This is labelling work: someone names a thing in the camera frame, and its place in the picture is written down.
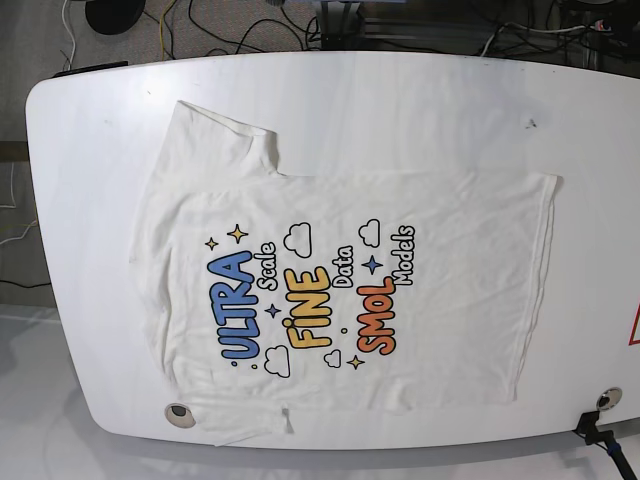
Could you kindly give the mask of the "white printed T-shirt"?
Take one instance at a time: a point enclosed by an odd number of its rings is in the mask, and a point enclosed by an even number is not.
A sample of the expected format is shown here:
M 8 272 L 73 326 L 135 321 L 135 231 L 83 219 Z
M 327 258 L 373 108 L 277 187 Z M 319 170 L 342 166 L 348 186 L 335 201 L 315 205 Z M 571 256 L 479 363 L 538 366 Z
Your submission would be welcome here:
M 291 416 L 508 405 L 535 328 L 555 176 L 280 172 L 273 132 L 178 102 L 130 271 L 156 365 L 223 442 Z

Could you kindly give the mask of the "black round stand base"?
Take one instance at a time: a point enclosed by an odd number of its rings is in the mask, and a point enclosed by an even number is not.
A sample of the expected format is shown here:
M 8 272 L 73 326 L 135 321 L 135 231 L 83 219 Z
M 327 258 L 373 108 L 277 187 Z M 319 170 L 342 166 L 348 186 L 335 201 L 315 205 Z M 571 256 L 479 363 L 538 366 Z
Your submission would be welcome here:
M 85 4 L 88 25 L 101 35 L 119 35 L 130 30 L 141 17 L 145 0 L 95 0 Z

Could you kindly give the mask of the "red triangle sticker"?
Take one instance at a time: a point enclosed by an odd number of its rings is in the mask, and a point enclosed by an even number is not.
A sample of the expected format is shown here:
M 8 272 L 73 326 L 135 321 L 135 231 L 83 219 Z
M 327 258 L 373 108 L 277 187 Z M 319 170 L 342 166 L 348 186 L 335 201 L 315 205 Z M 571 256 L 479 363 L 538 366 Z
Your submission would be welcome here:
M 631 329 L 631 333 L 630 333 L 630 337 L 629 337 L 629 342 L 628 342 L 629 346 L 639 345 L 640 344 L 640 326 L 639 326 L 639 321 L 640 321 L 640 305 L 638 306 L 638 308 L 636 310 L 635 317 L 634 317 L 634 322 L 633 322 L 633 325 L 632 325 L 632 329 Z

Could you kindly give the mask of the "aluminium frame stand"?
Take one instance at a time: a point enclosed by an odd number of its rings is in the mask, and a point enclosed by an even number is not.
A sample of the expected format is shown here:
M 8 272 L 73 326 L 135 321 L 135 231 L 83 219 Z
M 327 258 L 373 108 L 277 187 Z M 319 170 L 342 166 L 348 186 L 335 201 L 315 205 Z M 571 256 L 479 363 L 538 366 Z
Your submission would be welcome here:
M 365 19 L 361 1 L 318 1 L 314 3 L 324 51 L 356 50 L 363 38 Z

